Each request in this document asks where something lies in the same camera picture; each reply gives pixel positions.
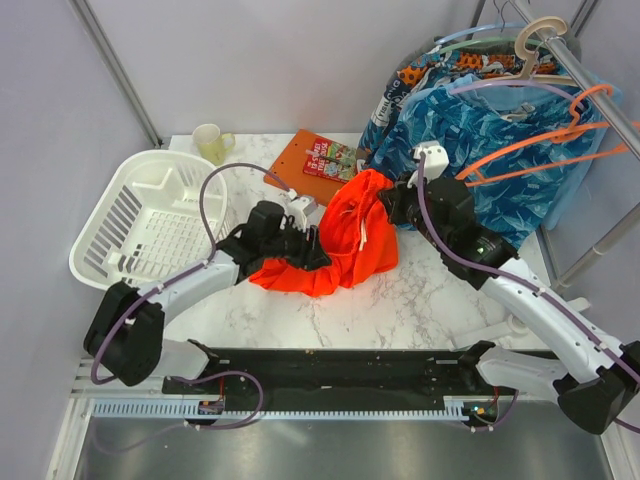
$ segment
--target yellow mug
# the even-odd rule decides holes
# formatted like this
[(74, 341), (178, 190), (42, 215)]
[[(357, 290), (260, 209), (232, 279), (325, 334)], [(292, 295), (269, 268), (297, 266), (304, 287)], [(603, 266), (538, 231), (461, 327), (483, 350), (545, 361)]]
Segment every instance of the yellow mug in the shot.
[(220, 134), (220, 128), (213, 123), (200, 125), (193, 131), (193, 143), (198, 147), (200, 156), (216, 166), (224, 163), (227, 152), (236, 145), (233, 133)]

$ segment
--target red fabric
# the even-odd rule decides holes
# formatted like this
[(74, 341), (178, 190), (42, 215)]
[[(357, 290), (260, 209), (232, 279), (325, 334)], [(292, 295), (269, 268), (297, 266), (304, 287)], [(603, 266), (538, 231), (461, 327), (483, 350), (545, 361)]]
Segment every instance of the red fabric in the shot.
[[(294, 268), (281, 259), (268, 259), (250, 281), (267, 290), (302, 292), (311, 297), (333, 293), (338, 286), (351, 288), (374, 273), (398, 264), (396, 232), (376, 194), (393, 185), (384, 175), (369, 169), (342, 187), (327, 206), (318, 230), (320, 244), (331, 265), (314, 272)], [(360, 250), (361, 225), (366, 243)]]

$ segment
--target blue hanger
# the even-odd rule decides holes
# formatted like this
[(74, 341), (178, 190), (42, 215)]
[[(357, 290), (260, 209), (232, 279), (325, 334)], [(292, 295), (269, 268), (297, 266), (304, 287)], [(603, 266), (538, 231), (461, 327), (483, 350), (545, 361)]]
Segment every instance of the blue hanger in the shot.
[(479, 27), (467, 28), (466, 30), (461, 30), (460, 32), (447, 35), (446, 37), (442, 37), (440, 40), (436, 42), (436, 45), (442, 45), (443, 43), (450, 42), (451, 40), (455, 40), (456, 38), (464, 37), (472, 33), (486, 32), (487, 30), (498, 30), (498, 29), (504, 30), (505, 28), (524, 28), (526, 26), (527, 24), (523, 22), (481, 25)]

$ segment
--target white laundry basket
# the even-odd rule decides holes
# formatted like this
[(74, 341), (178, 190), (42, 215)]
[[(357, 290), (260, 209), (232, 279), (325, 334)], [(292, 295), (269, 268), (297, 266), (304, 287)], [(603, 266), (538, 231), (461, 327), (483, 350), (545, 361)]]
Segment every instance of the white laundry basket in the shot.
[[(73, 275), (106, 290), (123, 280), (135, 286), (166, 277), (204, 258), (211, 244), (202, 226), (198, 196), (215, 167), (195, 155), (150, 150), (133, 155), (116, 171), (69, 255)], [(216, 239), (225, 222), (227, 185), (209, 182), (205, 211)]]

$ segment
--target marble tabletop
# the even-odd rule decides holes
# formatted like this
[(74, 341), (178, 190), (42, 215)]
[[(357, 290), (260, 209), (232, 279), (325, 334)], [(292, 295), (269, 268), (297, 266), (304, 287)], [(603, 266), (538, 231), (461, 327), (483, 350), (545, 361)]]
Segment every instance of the marble tabletop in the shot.
[[(358, 134), (323, 134), (356, 145)], [(269, 168), (291, 134), (236, 135), (226, 163)], [(189, 135), (174, 136), (170, 150), (198, 154)], [(245, 221), (258, 200), (284, 203), (283, 192), (248, 169), (224, 172), (231, 226)], [(310, 298), (268, 292), (243, 282), (220, 291), (180, 315), (165, 330), (174, 340), (194, 338), (211, 347), (442, 349), (450, 337), (501, 322), (507, 312), (451, 275), (437, 251), (417, 232), (398, 232), (398, 266), (352, 289)], [(521, 256), (543, 280), (548, 276), (535, 235)], [(533, 334), (503, 337), (507, 348), (546, 348)]]

